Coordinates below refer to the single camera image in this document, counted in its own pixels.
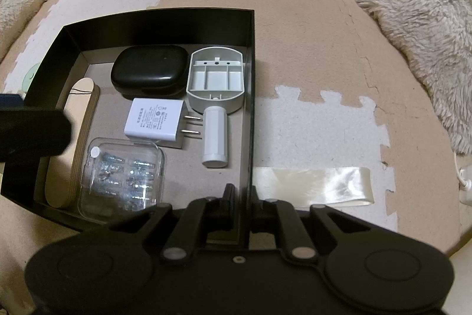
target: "fluffy rug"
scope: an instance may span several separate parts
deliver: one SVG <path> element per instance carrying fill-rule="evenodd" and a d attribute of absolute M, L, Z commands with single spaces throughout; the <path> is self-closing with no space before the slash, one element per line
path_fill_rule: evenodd
<path fill-rule="evenodd" d="M 0 0 L 0 63 L 45 0 Z"/>
<path fill-rule="evenodd" d="M 406 55 L 459 153 L 472 153 L 472 0 L 356 0 Z"/>

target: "white cylinder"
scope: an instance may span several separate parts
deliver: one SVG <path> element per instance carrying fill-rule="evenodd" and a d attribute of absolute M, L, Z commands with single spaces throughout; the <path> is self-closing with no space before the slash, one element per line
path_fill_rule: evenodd
<path fill-rule="evenodd" d="M 203 165 L 209 168 L 228 164 L 228 115 L 220 106 L 210 106 L 204 111 Z"/>

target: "white cable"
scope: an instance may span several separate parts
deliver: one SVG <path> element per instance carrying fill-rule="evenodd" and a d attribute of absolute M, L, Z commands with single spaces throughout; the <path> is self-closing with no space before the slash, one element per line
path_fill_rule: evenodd
<path fill-rule="evenodd" d="M 457 175 L 457 179 L 459 180 L 459 183 L 461 184 L 461 190 L 469 191 L 472 188 L 472 181 L 470 179 L 465 180 L 461 176 L 461 172 L 459 171 L 459 167 L 457 166 L 457 154 L 456 153 L 454 153 L 454 164 L 455 164 L 455 173 Z"/>

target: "transparent box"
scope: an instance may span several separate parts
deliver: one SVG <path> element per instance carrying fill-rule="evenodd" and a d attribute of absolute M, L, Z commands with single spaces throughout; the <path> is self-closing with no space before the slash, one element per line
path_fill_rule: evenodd
<path fill-rule="evenodd" d="M 152 142 L 95 138 L 87 149 L 78 202 L 85 218 L 105 223 L 160 202 L 164 153 Z"/>

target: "white fur cushion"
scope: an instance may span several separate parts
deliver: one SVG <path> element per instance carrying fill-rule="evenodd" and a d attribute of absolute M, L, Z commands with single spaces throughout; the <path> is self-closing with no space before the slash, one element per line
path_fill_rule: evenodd
<path fill-rule="evenodd" d="M 45 0 L 0 0 L 0 63 Z"/>
<path fill-rule="evenodd" d="M 472 153 L 472 0 L 356 1 L 406 55 L 453 149 Z"/>

